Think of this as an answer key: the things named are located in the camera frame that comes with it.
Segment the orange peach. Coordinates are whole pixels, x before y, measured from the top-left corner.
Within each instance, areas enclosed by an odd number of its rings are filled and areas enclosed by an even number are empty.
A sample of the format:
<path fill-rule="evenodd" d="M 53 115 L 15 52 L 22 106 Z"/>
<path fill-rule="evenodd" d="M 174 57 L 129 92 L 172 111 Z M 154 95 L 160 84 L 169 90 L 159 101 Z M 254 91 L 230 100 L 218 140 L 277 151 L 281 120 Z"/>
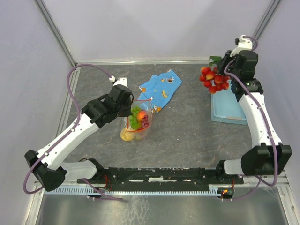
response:
<path fill-rule="evenodd" d="M 138 114 L 137 114 L 137 119 L 138 119 L 139 121 L 142 121 L 143 118 L 144 118 L 146 115 L 147 115 L 146 111 L 140 110 L 140 111 L 138 112 Z"/>

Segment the green grapes bunch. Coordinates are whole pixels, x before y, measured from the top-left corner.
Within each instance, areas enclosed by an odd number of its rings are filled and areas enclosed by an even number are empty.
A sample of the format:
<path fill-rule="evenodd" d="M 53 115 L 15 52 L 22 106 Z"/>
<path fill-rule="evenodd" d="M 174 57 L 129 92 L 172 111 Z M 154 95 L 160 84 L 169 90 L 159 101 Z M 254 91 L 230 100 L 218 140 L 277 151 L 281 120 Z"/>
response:
<path fill-rule="evenodd" d="M 132 127 L 133 130 L 138 130 L 140 125 L 140 122 L 137 118 L 138 113 L 140 112 L 140 107 L 135 106 L 134 108 L 132 108 L 132 115 L 129 116 L 129 122 L 130 122 L 130 126 Z"/>

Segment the red berry cluster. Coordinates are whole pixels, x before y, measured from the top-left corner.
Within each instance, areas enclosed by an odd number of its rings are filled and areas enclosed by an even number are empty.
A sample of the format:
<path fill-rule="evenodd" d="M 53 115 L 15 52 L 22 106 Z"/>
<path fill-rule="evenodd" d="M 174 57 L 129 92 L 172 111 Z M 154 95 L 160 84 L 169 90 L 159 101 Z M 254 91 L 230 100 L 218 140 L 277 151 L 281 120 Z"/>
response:
<path fill-rule="evenodd" d="M 210 56 L 208 66 L 200 69 L 199 81 L 204 87 L 208 88 L 210 94 L 228 90 L 230 77 L 219 73 L 217 63 L 222 59 L 221 56 Z"/>

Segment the clear zip bag orange zipper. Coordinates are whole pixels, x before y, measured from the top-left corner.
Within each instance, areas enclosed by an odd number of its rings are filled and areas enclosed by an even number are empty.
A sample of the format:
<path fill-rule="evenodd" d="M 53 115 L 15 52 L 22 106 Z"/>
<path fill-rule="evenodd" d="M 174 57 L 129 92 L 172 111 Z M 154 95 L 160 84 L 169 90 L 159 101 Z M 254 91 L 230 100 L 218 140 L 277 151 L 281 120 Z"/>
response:
<path fill-rule="evenodd" d="M 135 100 L 131 105 L 132 114 L 124 119 L 124 128 L 120 137 L 124 141 L 144 139 L 152 123 L 152 111 L 150 99 Z"/>

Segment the purple grapes bunch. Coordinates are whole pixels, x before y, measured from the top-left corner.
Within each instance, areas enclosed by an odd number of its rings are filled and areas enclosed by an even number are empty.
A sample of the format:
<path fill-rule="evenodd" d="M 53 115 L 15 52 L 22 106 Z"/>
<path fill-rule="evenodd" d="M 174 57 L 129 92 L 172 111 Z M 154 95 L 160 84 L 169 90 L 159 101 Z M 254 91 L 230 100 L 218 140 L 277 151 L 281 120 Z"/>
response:
<path fill-rule="evenodd" d="M 142 129 L 145 129 L 149 126 L 149 119 L 148 119 L 148 116 L 145 115 L 142 120 L 138 123 L 138 130 L 142 130 Z"/>

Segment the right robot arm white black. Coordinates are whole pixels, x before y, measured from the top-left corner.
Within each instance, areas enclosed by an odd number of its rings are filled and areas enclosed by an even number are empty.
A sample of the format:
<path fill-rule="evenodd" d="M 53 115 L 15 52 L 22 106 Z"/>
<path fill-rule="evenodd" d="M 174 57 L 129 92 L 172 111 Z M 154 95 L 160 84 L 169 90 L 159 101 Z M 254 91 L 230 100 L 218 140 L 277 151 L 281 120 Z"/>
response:
<path fill-rule="evenodd" d="M 254 77 L 257 63 L 258 54 L 252 50 L 228 50 L 217 63 L 220 74 L 232 80 L 231 90 L 246 116 L 252 140 L 252 148 L 241 158 L 219 162 L 215 178 L 220 183 L 232 175 L 244 175 L 272 187 L 292 155 L 291 146 L 282 143 L 270 121 L 262 85 Z"/>

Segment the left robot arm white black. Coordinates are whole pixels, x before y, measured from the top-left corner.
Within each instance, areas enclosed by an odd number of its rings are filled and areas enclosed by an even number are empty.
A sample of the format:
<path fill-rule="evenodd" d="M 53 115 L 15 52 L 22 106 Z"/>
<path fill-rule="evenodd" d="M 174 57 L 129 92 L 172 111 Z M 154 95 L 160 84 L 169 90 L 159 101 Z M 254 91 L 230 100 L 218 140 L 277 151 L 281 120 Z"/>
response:
<path fill-rule="evenodd" d="M 53 191 L 63 182 L 90 179 L 94 183 L 104 177 L 102 166 L 95 159 L 65 163 L 65 158 L 87 137 L 117 117 L 131 115 L 133 94 L 131 89 L 118 80 L 109 94 L 89 101 L 76 120 L 50 144 L 38 151 L 29 150 L 24 157 L 46 191 Z"/>

